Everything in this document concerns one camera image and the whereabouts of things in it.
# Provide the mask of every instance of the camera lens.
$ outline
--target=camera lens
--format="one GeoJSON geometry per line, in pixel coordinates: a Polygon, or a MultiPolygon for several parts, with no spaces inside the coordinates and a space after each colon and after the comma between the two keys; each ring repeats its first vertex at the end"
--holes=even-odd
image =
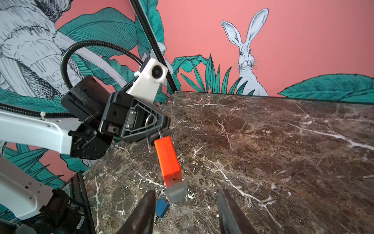
{"type": "Polygon", "coordinates": [[[160,66],[155,66],[152,69],[152,76],[154,78],[160,78],[162,76],[162,69],[160,66]]]}

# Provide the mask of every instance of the marble table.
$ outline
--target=marble table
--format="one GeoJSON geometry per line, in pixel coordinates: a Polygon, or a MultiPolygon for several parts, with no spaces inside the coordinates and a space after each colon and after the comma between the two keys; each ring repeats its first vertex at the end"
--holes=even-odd
{"type": "MultiPolygon", "coordinates": [[[[221,188],[259,233],[374,233],[374,106],[177,92],[161,109],[189,199],[153,233],[219,233],[221,188]]],[[[102,234],[164,184],[156,153],[124,142],[85,183],[102,234]]]]}

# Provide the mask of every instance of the rabbit ear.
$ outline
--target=rabbit ear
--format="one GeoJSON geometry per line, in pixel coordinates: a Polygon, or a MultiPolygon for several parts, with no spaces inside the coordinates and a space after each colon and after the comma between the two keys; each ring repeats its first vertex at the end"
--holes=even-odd
{"type": "Polygon", "coordinates": [[[242,39],[240,37],[239,31],[235,28],[235,26],[227,21],[221,21],[221,25],[225,29],[226,35],[231,43],[240,47],[240,45],[242,44],[242,39]]]}
{"type": "Polygon", "coordinates": [[[252,18],[251,24],[249,25],[246,42],[251,44],[253,38],[258,34],[264,23],[266,22],[267,16],[269,15],[269,9],[265,8],[260,10],[252,18]]]}

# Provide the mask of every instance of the rabbit drawing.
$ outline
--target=rabbit drawing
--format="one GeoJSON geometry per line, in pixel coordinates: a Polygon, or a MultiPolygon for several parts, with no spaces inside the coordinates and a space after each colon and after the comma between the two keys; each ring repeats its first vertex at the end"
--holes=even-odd
{"type": "Polygon", "coordinates": [[[269,15],[269,9],[265,8],[257,12],[249,25],[247,39],[242,42],[239,31],[235,26],[227,21],[221,21],[221,25],[225,29],[226,35],[231,43],[239,47],[239,77],[242,77],[238,87],[244,82],[247,84],[244,87],[243,94],[247,95],[254,90],[253,95],[269,96],[264,87],[257,81],[257,77],[253,74],[252,67],[255,65],[255,59],[251,54],[251,42],[253,38],[261,30],[269,15]]]}

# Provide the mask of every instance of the orange padlock body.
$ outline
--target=orange padlock body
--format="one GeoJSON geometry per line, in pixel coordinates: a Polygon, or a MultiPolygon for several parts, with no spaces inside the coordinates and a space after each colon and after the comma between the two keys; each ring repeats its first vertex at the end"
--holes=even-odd
{"type": "Polygon", "coordinates": [[[170,136],[154,141],[161,167],[162,177],[166,187],[172,187],[174,182],[182,182],[181,166],[173,147],[170,136]]]}

